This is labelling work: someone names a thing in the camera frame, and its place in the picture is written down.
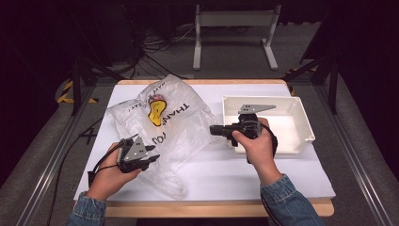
gray carpet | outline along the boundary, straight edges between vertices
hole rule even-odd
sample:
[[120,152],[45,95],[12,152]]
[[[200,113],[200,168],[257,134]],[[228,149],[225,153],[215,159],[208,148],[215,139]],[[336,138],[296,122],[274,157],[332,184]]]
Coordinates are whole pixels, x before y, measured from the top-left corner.
[[[272,41],[272,49],[279,69],[270,71],[263,48],[260,45],[263,31],[250,28],[244,34],[236,34],[228,29],[210,29],[202,37],[201,70],[192,70],[194,42],[187,40],[164,52],[150,54],[173,73],[194,76],[195,78],[279,78],[292,68],[298,68],[299,59],[316,31],[318,24],[279,25]],[[135,79],[162,76],[145,61],[136,67]],[[67,147],[88,126],[98,120],[105,111],[115,81],[102,78],[93,90],[91,97],[99,98],[97,104],[86,104],[76,127],[72,131]],[[327,225],[384,225],[376,217],[370,200],[364,195],[364,188],[356,169],[348,160],[342,138],[334,127],[333,120],[339,120],[346,137],[355,150],[368,180],[373,185],[391,225],[399,225],[399,185],[385,164],[359,110],[350,96],[342,79],[339,80],[337,95],[338,115],[331,119],[324,108],[320,89],[309,82],[304,74],[290,82],[295,93],[305,106],[313,132],[315,150],[323,168],[331,180],[337,196],[332,200],[335,213],[324,218]],[[15,225],[35,189],[41,173],[56,149],[68,122],[71,119],[72,105],[60,104],[58,111],[43,127],[32,142],[18,166],[9,176],[0,191],[0,225]],[[94,126],[97,133],[100,124]],[[94,140],[87,144],[86,138],[79,139],[72,147],[59,178],[56,206],[51,225],[63,225],[71,212],[74,202],[74,189],[77,187]],[[48,187],[36,212],[32,213],[31,225],[46,225],[54,194],[55,180]],[[136,225],[133,218],[108,218],[105,225]]]

white tray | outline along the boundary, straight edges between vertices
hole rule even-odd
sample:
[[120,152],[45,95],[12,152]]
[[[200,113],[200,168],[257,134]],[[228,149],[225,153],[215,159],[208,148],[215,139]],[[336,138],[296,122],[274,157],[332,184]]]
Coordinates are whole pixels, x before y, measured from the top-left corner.
[[[279,141],[278,155],[301,153],[305,144],[315,139],[299,97],[223,96],[222,99],[225,125],[238,122],[238,110],[242,105],[275,105],[276,108],[256,115],[268,119],[270,129]],[[234,150],[245,153],[240,144]]]

hand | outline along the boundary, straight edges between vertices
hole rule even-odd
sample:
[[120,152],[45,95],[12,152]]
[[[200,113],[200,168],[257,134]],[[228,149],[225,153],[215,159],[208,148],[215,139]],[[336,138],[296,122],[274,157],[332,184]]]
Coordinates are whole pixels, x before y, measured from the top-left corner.
[[[258,120],[265,126],[269,126],[267,119],[258,118]],[[266,129],[262,128],[261,133],[255,139],[247,138],[239,131],[233,131],[232,136],[245,148],[247,158],[258,172],[263,186],[272,184],[281,178],[282,175],[273,158],[272,138]]]
[[[108,151],[110,151],[117,145],[118,143],[113,143]],[[116,166],[119,151],[120,150],[115,150],[100,165],[99,169],[109,166],[115,167],[102,169],[97,172],[93,184],[91,184],[88,193],[86,193],[87,197],[104,201],[108,199],[108,197],[119,191],[126,183],[135,179],[137,175],[141,172],[141,169],[136,169],[129,173],[121,172],[118,166]]]

clear plastic bag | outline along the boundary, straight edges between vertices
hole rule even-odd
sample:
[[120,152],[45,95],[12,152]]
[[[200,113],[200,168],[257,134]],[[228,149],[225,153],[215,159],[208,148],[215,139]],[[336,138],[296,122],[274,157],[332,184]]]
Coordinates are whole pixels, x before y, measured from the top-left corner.
[[[155,109],[150,104],[154,96],[163,97],[165,109]],[[162,113],[157,122],[150,120],[154,109]],[[183,161],[217,140],[209,133],[209,126],[217,124],[217,120],[208,105],[180,78],[169,75],[148,85],[136,99],[109,107],[106,113],[112,117],[120,138],[139,134],[145,145],[156,146],[151,155],[161,155],[139,177],[171,198],[183,199],[187,190],[176,170]]]

person's left hand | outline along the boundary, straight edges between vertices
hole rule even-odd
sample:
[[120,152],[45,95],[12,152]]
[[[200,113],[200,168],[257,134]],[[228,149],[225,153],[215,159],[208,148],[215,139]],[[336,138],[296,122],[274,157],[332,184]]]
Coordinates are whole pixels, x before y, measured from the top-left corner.
[[[118,143],[113,143],[108,151],[116,145],[118,145]],[[87,197],[104,201],[108,199],[108,197],[119,191],[126,183],[135,179],[137,175],[141,172],[141,169],[136,169],[129,173],[121,172],[117,166],[117,158],[119,152],[120,150],[115,150],[100,165],[99,169],[110,166],[114,167],[102,169],[97,172],[90,189],[86,193]]]

